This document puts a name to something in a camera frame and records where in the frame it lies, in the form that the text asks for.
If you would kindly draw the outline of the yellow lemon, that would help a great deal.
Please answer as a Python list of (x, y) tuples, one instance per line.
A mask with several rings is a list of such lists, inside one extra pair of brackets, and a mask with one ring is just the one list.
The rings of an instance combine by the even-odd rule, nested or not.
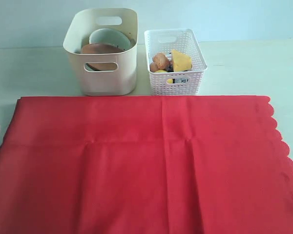
[[(167, 73), (167, 71), (166, 70), (157, 70), (155, 73)], [(169, 78), (169, 79), (166, 80), (166, 83), (167, 84), (173, 84), (174, 81), (173, 81), (172, 78)]]

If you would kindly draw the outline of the brown wooden plate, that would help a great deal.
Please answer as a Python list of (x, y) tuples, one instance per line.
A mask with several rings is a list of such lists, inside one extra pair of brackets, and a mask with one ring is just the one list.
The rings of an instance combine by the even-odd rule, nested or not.
[[(123, 49), (120, 49), (116, 46), (110, 44), (102, 43), (91, 43), (82, 47), (82, 54), (114, 54), (123, 52)], [(109, 63), (86, 63), (86, 70), (88, 71), (115, 71), (117, 69), (117, 64), (113, 62)]]

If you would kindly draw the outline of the cream plastic bin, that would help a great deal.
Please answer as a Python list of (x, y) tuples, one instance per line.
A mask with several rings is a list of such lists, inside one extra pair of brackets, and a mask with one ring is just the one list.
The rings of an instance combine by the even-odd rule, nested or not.
[[(120, 53), (83, 54), (90, 35), (100, 29), (114, 29), (129, 39)], [(121, 96), (136, 86), (138, 16), (128, 8), (90, 8), (78, 12), (65, 35), (63, 48), (88, 96)]]

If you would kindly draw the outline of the white perforated plastic basket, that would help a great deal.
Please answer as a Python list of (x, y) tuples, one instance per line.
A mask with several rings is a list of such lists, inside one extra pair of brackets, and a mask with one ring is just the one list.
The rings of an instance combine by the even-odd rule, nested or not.
[[(177, 50), (191, 57), (192, 68), (183, 72), (153, 73), (149, 66), (149, 80), (153, 95), (195, 95), (198, 93), (207, 64), (198, 42), (190, 29), (161, 29), (144, 32), (146, 58), (150, 65), (157, 53), (163, 53), (169, 60), (171, 51)], [(187, 83), (167, 84), (169, 78), (188, 78)]]

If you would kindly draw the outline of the bread piece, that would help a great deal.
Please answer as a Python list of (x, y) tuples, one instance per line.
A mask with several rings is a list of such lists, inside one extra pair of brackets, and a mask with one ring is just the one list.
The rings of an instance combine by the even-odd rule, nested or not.
[(163, 53), (157, 53), (153, 58), (152, 62), (155, 62), (159, 70), (167, 70), (170, 64), (170, 60)]

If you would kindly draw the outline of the white ceramic bowl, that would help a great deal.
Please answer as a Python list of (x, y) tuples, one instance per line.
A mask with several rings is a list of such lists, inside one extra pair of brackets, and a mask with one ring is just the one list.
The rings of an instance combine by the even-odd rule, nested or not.
[(131, 41), (124, 33), (110, 28), (101, 28), (92, 32), (89, 43), (109, 44), (122, 50), (131, 48)]

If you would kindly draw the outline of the red tablecloth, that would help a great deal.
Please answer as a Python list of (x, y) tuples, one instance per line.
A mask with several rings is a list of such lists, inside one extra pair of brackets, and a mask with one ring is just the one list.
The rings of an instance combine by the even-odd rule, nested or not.
[(293, 234), (267, 96), (22, 97), (0, 234)]

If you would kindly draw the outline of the brown egg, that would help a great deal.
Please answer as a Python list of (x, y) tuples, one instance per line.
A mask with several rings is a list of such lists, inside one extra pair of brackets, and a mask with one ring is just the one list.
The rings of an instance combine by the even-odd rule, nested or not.
[(152, 63), (150, 64), (149, 68), (150, 68), (150, 71), (153, 72), (153, 73), (155, 73), (156, 71), (159, 70), (159, 68), (158, 68), (158, 66), (156, 65), (155, 62), (152, 62)]

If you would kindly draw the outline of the blue white milk carton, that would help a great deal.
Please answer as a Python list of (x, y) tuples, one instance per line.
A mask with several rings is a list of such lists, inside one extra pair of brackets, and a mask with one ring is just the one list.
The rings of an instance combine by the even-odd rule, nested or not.
[[(167, 67), (167, 72), (173, 72), (173, 65), (172, 62)], [(181, 83), (187, 83), (188, 78), (169, 78), (167, 79), (167, 84), (181, 84)]]

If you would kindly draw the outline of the yellow cheese wedge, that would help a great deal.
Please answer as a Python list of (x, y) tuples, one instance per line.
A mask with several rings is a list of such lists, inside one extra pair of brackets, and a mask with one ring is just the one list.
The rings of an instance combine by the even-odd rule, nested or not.
[(171, 51), (172, 67), (174, 72), (183, 72), (192, 68), (191, 57), (177, 50)]

